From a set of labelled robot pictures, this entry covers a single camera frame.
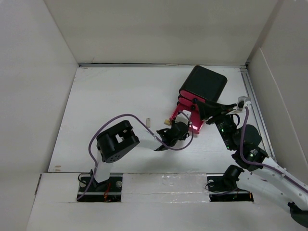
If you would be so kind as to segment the pink drawer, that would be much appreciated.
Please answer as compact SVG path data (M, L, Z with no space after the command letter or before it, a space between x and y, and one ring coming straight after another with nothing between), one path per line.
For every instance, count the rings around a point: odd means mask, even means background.
M195 95L195 94L193 94L193 93L191 93L191 92L188 92L188 91L186 91L186 90L181 90L181 91L180 91L180 96L181 96L182 98L185 98L185 99L187 99L187 100L189 100L189 101L192 101L192 102L196 99L197 101L200 101L200 102L202 102L202 103L205 103L205 99L204 99L204 98L202 98L202 97L200 97L200 96L198 96L198 95Z
M200 119L199 111L197 107L193 110L190 106L183 105L179 103L175 108L174 112L170 116L170 120L175 120L176 116L178 115L179 111L189 111L191 113L190 120L192 122L192 128L190 129L194 134L199 134L200 130L204 124L204 122Z
M188 99L182 96L178 97L178 104L182 104L187 107L192 107L192 106L196 107L197 102L198 102L197 98Z

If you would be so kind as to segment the black drawer organizer box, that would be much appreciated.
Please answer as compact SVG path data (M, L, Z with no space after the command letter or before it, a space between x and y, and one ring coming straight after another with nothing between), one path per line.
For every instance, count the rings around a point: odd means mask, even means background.
M192 69L179 92L186 90L205 100L217 102L227 81L224 75L197 65Z

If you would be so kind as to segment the white eraser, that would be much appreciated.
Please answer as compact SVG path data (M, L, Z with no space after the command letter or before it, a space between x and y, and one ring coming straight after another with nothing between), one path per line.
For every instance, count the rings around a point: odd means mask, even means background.
M146 126L149 128L151 126L151 119L146 118Z

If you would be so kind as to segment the yellow eraser cube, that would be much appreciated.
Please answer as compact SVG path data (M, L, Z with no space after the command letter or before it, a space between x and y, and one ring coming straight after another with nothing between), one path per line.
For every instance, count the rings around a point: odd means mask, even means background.
M166 125L169 126L169 125L170 125L170 121L166 119L166 120L164 121L164 124L166 124Z

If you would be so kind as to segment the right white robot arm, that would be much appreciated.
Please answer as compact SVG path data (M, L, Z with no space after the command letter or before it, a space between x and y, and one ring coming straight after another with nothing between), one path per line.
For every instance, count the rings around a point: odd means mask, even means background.
M209 179L205 188L216 197L234 191L258 193L307 227L308 186L259 147L262 138L258 130L247 123L250 104L248 97L240 97L237 104L229 105L197 101L200 119L208 125L216 125L226 148L234 151L235 161L217 180Z

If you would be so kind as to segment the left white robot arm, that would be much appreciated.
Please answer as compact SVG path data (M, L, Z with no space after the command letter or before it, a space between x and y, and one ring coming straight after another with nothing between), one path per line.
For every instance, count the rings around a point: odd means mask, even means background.
M158 130L157 134L160 136L157 141L161 145L155 151L174 151L175 144L189 136L189 123L172 122L171 128ZM105 131L99 130L94 138L97 141L97 149L101 158L99 161L94 160L95 168L91 175L90 184L95 190L102 191L106 188L107 180L110 177L110 165L124 157L140 141L133 132L132 125L127 120L121 121Z

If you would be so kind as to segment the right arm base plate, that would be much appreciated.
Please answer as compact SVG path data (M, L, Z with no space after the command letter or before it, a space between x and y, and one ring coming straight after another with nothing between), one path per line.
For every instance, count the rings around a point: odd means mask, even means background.
M210 202L254 202L253 194L225 183L222 174L207 174L205 189Z

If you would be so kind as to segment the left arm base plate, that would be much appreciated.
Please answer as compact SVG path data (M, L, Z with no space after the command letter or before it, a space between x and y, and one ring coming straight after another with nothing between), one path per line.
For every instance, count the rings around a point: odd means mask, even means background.
M121 202L122 196L122 174L111 174L109 179L97 183L92 181L88 190L86 188L90 182L90 174L82 174L78 176L79 188L77 192L77 201L84 203L117 203Z

